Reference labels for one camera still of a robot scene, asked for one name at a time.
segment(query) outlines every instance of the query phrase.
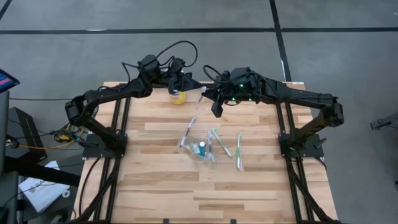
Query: black metal frame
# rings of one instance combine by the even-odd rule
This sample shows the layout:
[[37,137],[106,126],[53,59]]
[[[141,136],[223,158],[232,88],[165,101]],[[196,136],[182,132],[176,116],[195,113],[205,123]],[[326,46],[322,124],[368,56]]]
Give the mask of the black metal frame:
[[[254,71],[250,70],[250,68],[235,68],[231,73],[227,72],[225,77],[230,78],[231,82],[240,83],[242,87],[246,84],[250,84],[253,76],[256,76]],[[139,80],[146,80],[146,72],[140,72],[138,78],[133,79],[131,82],[135,83]],[[188,86],[192,87],[192,89],[196,89],[199,86],[193,85],[193,82],[200,85],[200,83],[191,80],[188,83]],[[202,93],[202,96],[209,98],[214,101],[213,106],[211,107],[212,112],[216,117],[220,117],[222,114],[222,108],[219,101],[224,101],[226,99],[231,99],[230,95],[230,85],[220,83],[220,80],[216,80],[210,86],[205,85],[208,87],[206,92]],[[251,97],[252,89],[255,90],[257,93],[258,91],[261,93],[260,96],[256,96],[254,101],[256,103],[263,102],[267,104],[277,104],[277,112],[279,119],[279,124],[283,127],[281,128],[281,134],[279,135],[279,142],[280,142],[280,151],[281,155],[286,158],[287,162],[287,170],[290,180],[290,186],[292,188],[292,197],[295,205],[295,212],[296,212],[296,220],[297,223],[305,223],[305,222],[314,222],[313,212],[317,215],[317,217],[321,220],[319,223],[340,223],[339,221],[334,221],[330,217],[328,217],[325,212],[317,205],[316,201],[310,195],[307,189],[307,182],[305,181],[305,172],[304,166],[302,164],[302,157],[320,157],[323,156],[322,151],[322,142],[319,138],[319,135],[316,134],[317,131],[325,127],[335,127],[343,124],[343,110],[342,106],[337,102],[336,97],[330,94],[323,94],[323,93],[313,93],[304,90],[296,90],[293,88],[287,87],[285,83],[278,82],[276,80],[272,80],[270,78],[262,77],[259,80],[259,83],[256,83],[255,86],[249,89],[251,92],[249,97]],[[65,109],[67,111],[67,115],[71,124],[77,126],[84,125],[89,127],[91,131],[97,134],[97,139],[99,141],[106,142],[106,147],[108,150],[112,150],[114,152],[120,151],[120,147],[126,147],[125,144],[120,144],[121,141],[116,137],[116,131],[114,130],[116,127],[116,119],[115,116],[118,115],[119,109],[119,101],[116,102],[115,107],[115,114],[113,117],[112,128],[105,128],[99,122],[93,122],[93,118],[91,117],[91,113],[85,114],[84,111],[93,111],[93,108],[97,107],[100,103],[105,103],[113,100],[118,100],[121,98],[126,98],[126,105],[123,114],[123,121],[121,126],[120,135],[127,137],[125,135],[126,123],[127,123],[127,114],[129,110],[129,102],[130,96],[134,96],[136,98],[140,98],[142,96],[149,96],[152,92],[152,87],[150,82],[146,83],[144,86],[137,86],[137,85],[126,85],[123,89],[116,90],[90,90],[87,91],[83,96],[77,96],[73,100],[67,102],[65,104]],[[242,100],[248,100],[250,98],[246,98],[244,95],[244,89],[242,89],[242,96],[240,97]],[[80,102],[86,99],[87,104],[85,107],[79,107],[78,105],[82,105]],[[290,126],[290,133],[286,133],[284,130],[284,121],[282,118],[282,113],[280,112],[280,102],[283,101],[286,103],[286,109],[288,114],[289,126]],[[293,121],[293,114],[289,103],[294,103],[297,105],[302,106],[309,106],[311,108],[318,108],[320,112],[317,117],[313,118],[310,122],[304,125],[302,128],[295,128],[294,121]],[[99,150],[102,150],[103,145],[97,145]],[[101,187],[99,189],[98,195],[90,204],[89,208],[85,211],[85,213],[78,218],[78,222],[87,221],[87,219],[91,216],[91,213],[95,212],[95,219],[100,216],[100,208],[98,208],[98,204],[101,203],[103,194],[106,192],[107,188],[112,185],[111,193],[109,195],[109,203],[106,212],[106,220],[111,220],[113,203],[114,203],[114,194],[116,189],[116,179],[118,176],[118,169],[120,165],[121,158],[123,154],[115,158],[115,166],[114,169],[109,175],[109,178],[105,180],[107,172],[103,173],[101,177]],[[298,172],[299,176],[295,173],[292,160],[291,158],[296,158],[296,163],[298,164]],[[109,165],[109,160],[106,161],[105,167]],[[300,214],[300,207],[298,207],[298,198],[297,198],[297,191],[296,187],[301,191],[305,199],[305,205],[307,209],[307,217],[308,220],[303,220]]]
[[[219,28],[181,28],[181,29],[178,29],[178,28],[176,28],[176,29],[107,29],[107,30],[0,30],[0,35],[170,34],[170,33],[181,34],[181,33],[275,32],[278,47],[279,47],[280,57],[283,62],[282,66],[284,69],[285,81],[291,82],[292,77],[290,75],[289,64],[287,61],[287,55],[286,55],[286,50],[285,50],[283,36],[282,36],[282,33],[284,33],[284,32],[398,32],[398,27],[281,28],[280,24],[279,24],[279,17],[277,14],[277,7],[275,4],[275,0],[269,0],[269,1],[270,1],[270,5],[271,5],[272,17],[274,20],[274,27],[219,27]],[[3,5],[2,9],[0,10],[0,20],[2,19],[3,15],[6,13],[11,2],[12,2],[12,0],[7,0],[5,5]],[[128,108],[129,108],[128,105],[129,105],[129,100],[126,100],[125,109],[124,109],[124,113],[123,113],[123,121],[122,121],[123,129],[126,127],[126,123],[127,123],[127,114],[128,114]],[[120,101],[118,101],[116,103],[112,127],[114,127],[114,124],[116,124],[116,120],[117,120],[118,112],[119,112],[119,106],[120,106]],[[277,109],[277,114],[278,114],[281,135],[284,135],[284,134],[286,134],[286,130],[285,130],[285,126],[284,126],[284,120],[283,120],[282,109],[281,109],[280,104],[276,105],[276,109]],[[286,103],[286,110],[287,110],[290,130],[294,130],[295,126],[294,126],[293,117],[292,117],[292,110],[288,103]],[[303,169],[302,160],[301,159],[297,160],[297,170],[298,170],[299,177],[295,174],[295,171],[293,170],[293,164],[292,164],[291,158],[289,156],[285,156],[285,160],[286,160],[286,164],[288,167],[287,172],[289,174],[290,189],[292,192],[292,200],[293,200],[293,205],[294,205],[294,210],[295,210],[296,221],[297,221],[297,223],[315,223],[314,221],[312,221],[313,220],[312,210],[317,209],[317,208],[312,207],[313,201],[311,200],[311,198],[307,197],[307,199],[309,199],[309,200],[305,201],[307,217],[309,220],[308,222],[302,220],[302,216],[301,216],[301,212],[300,212],[300,205],[299,205],[296,185],[298,184],[297,186],[299,187],[299,189],[301,191],[304,191],[304,192],[307,191],[307,182],[305,180],[305,172]],[[97,209],[95,210],[95,215],[94,215],[95,220],[93,222],[80,222],[80,223],[110,223],[109,220],[111,219],[111,214],[112,214],[112,209],[113,209],[113,207],[110,205],[113,205],[114,191],[116,189],[115,186],[116,186],[116,182],[117,182],[117,173],[118,173],[118,172],[116,172],[116,177],[115,177],[115,172],[113,172],[113,171],[118,171],[120,159],[115,160],[115,166],[113,168],[113,171],[112,171],[111,175],[109,175],[109,177],[106,178],[108,176],[109,162],[110,162],[110,159],[107,158],[105,160],[104,167],[103,167],[103,173],[101,176],[101,184],[100,184],[101,190],[99,191],[99,194],[97,195],[97,197],[94,199],[94,200],[99,201],[98,205],[101,205],[102,196],[108,189],[106,186],[109,187],[110,185],[112,185],[111,194],[109,195],[109,201],[111,203],[108,204],[107,214],[106,214],[108,221],[98,220],[99,216],[100,216],[100,207],[101,207],[101,206],[98,206]],[[165,219],[164,223],[168,224],[169,220]]]

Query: clear plastic bag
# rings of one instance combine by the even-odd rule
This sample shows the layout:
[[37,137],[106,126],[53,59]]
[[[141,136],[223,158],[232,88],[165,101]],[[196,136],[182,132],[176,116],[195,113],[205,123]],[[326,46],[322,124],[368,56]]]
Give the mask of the clear plastic bag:
[[211,131],[208,131],[208,139],[198,139],[189,135],[189,130],[192,124],[196,121],[196,117],[192,118],[191,123],[188,126],[181,142],[180,147],[188,149],[195,157],[203,161],[216,162],[215,155],[213,152],[213,135]]

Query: black cable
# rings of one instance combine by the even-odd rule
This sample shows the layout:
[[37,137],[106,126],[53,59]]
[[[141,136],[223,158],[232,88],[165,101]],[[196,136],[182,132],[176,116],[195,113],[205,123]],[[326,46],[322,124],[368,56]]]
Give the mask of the black cable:
[[217,81],[215,78],[213,78],[208,72],[207,72],[207,70],[206,70],[206,68],[209,68],[210,70],[212,70],[213,72],[215,72],[217,75],[219,75],[219,76],[223,76],[219,71],[217,71],[217,69],[215,69],[215,68],[213,68],[212,66],[210,66],[210,65],[204,65],[203,66],[203,72],[205,73],[205,75],[210,79],[210,80],[213,80],[215,83],[229,83],[229,82],[231,82],[231,81],[233,81],[233,80],[228,80],[228,81]]
[[10,100],[24,100],[24,101],[63,101],[73,99],[27,99],[27,98],[10,98]]
[[48,149],[48,150],[65,150],[65,151],[68,151],[68,150],[82,150],[83,148],[81,148],[81,149]]
[[[18,124],[19,126],[21,126],[21,127],[23,127],[23,128],[30,128],[30,127],[28,127],[28,126],[26,126],[26,125],[21,125],[21,123],[18,122],[18,121],[13,121],[13,120],[11,120],[11,119],[8,119],[8,121],[13,122],[13,123],[16,123],[16,124]],[[53,131],[51,131],[51,132],[49,132],[49,133],[46,133],[46,132],[41,131],[41,130],[37,130],[37,131],[40,132],[40,133],[43,133],[43,134],[47,134],[47,135],[53,135],[53,134],[54,134],[54,133],[52,133]]]
[[170,60],[170,61],[168,62],[168,64],[167,64],[167,70],[169,70],[169,69],[171,68],[171,66],[172,66],[172,63],[173,63],[173,60],[174,60],[174,56],[172,56],[172,57],[173,57],[173,59]]
[[58,168],[61,168],[61,167],[73,167],[73,166],[79,166],[79,165],[83,165],[84,163],[79,163],[79,164],[72,164],[72,165],[64,165],[64,166],[57,166]]
[[91,165],[90,169],[89,169],[88,172],[87,172],[85,181],[84,181],[84,183],[83,183],[83,187],[81,188],[80,199],[79,199],[79,216],[81,216],[81,203],[82,203],[82,200],[83,200],[83,193],[84,193],[84,191],[85,191],[85,187],[86,187],[86,183],[87,183],[87,180],[88,180],[88,176],[90,176],[91,171],[93,170],[95,164],[96,164],[99,160],[100,160],[100,157],[97,158],[97,159],[94,161],[93,165]]
[[70,134],[77,134],[77,133],[80,133],[83,129],[84,129],[84,127],[82,127],[82,126],[76,127],[76,126],[73,125],[73,129],[72,129],[72,130],[69,130],[69,133],[70,133]]
[[184,65],[184,66],[183,66],[184,68],[189,68],[189,67],[191,67],[192,65],[194,65],[194,64],[197,62],[197,60],[198,60],[198,49],[197,49],[197,47],[196,47],[195,44],[193,44],[192,42],[187,41],[187,40],[180,40],[180,41],[177,41],[176,43],[174,43],[174,44],[172,44],[172,45],[166,47],[166,48],[163,49],[159,54],[157,54],[156,57],[155,57],[153,60],[151,60],[151,61],[149,61],[149,62],[147,62],[147,63],[145,63],[145,64],[141,64],[141,65],[138,65],[138,66],[136,66],[136,65],[129,65],[129,66],[131,66],[131,67],[133,67],[133,68],[142,68],[142,67],[145,67],[146,65],[149,65],[150,63],[156,61],[164,52],[168,51],[168,49],[171,49],[172,47],[174,47],[174,46],[176,46],[176,45],[178,45],[178,44],[182,44],[182,43],[190,44],[190,45],[195,49],[195,59],[193,60],[193,62],[192,62],[190,65]]
[[77,218],[77,221],[82,222],[82,221],[88,221],[88,219],[91,217],[91,215],[94,212],[94,209],[98,206],[99,202],[102,200],[104,197],[104,194],[108,191],[109,186],[117,180],[118,178],[118,172],[119,170],[119,165],[117,162],[113,165],[112,171],[109,174],[108,178],[105,180],[104,185],[99,189],[98,193],[94,197],[94,199],[91,201],[90,205],[85,209],[83,212],[83,215],[80,215]]
[[228,105],[228,106],[236,106],[236,105],[238,105],[238,104],[240,104],[240,103],[241,103],[241,101],[237,101],[236,104],[231,105],[231,104],[229,104],[229,103],[224,102],[224,104],[226,104],[226,105]]
[[39,138],[39,137],[42,137],[42,136],[48,136],[48,135],[54,135],[54,134],[55,134],[55,131],[54,131],[54,133],[40,134],[40,135],[30,136],[30,137],[18,137],[18,138],[15,138],[15,139]]
[[31,187],[31,188],[29,188],[29,189],[27,189],[27,190],[24,190],[24,191],[22,191],[22,192],[19,192],[19,193],[13,195],[11,198],[9,198],[9,199],[6,201],[6,203],[3,204],[3,207],[6,206],[7,203],[11,201],[11,199],[13,199],[14,197],[16,197],[16,196],[18,196],[18,195],[20,195],[20,194],[23,194],[24,192],[30,191],[30,190],[32,190],[32,189],[34,189],[34,188],[36,188],[36,187],[40,187],[40,186],[50,186],[50,185],[55,185],[55,184],[57,184],[57,183],[53,183],[53,184],[40,184],[40,185],[38,185],[38,186],[34,186],[34,187]]
[[[129,71],[128,71],[128,69],[127,69],[126,66],[130,66],[130,67],[132,67],[132,68],[143,68],[143,67],[145,67],[146,65],[149,65],[150,63],[152,63],[152,62],[154,62],[155,60],[157,60],[164,52],[168,51],[168,49],[170,49],[170,48],[172,48],[172,47],[174,47],[174,46],[176,46],[176,45],[178,45],[178,44],[182,44],[182,43],[190,44],[190,45],[192,45],[192,47],[195,49],[195,59],[194,59],[194,61],[193,61],[190,65],[183,65],[184,68],[189,68],[189,67],[191,67],[191,66],[194,65],[194,64],[197,62],[197,60],[198,60],[198,49],[197,49],[196,45],[193,44],[192,42],[187,41],[187,40],[180,40],[180,41],[177,41],[176,43],[174,43],[174,44],[172,44],[172,45],[166,47],[165,49],[163,49],[159,54],[156,55],[156,57],[155,57],[153,60],[151,60],[151,61],[149,61],[149,62],[147,62],[147,63],[145,63],[145,64],[131,65],[131,64],[129,64],[129,63],[122,62],[122,66],[123,66],[124,70],[126,71],[126,74],[127,74],[127,77],[128,77],[128,81],[127,81],[127,84],[126,84],[126,85],[122,85],[122,86],[120,86],[120,87],[100,86],[98,89],[102,89],[102,88],[108,89],[108,90],[123,90],[123,89],[125,89],[125,88],[130,84],[130,82],[131,82],[131,76],[130,76],[130,73],[129,73]],[[171,56],[165,63],[160,64],[160,66],[163,66],[163,65],[165,65],[165,64],[167,64],[167,63],[170,64],[170,63],[174,60],[174,58],[175,58],[174,56]]]

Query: small bottle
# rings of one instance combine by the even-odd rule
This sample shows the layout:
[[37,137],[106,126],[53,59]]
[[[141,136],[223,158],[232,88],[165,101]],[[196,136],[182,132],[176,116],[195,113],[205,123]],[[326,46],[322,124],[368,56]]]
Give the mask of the small bottle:
[[205,156],[205,154],[206,154],[206,143],[205,142],[200,142],[199,143],[199,156],[202,156],[202,157],[204,157]]

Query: white paper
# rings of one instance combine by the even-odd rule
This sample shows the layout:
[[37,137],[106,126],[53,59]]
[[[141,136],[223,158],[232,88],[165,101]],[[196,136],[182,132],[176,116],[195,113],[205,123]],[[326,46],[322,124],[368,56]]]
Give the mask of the white paper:
[[[60,170],[56,161],[49,162],[46,167]],[[54,184],[53,182],[48,182],[31,177],[19,184],[19,188],[21,189],[21,191],[25,191],[25,196],[29,199],[33,207],[39,213],[43,212],[48,206],[50,206],[51,203],[53,203],[59,196],[61,196],[62,192],[68,190],[69,187],[69,185]]]

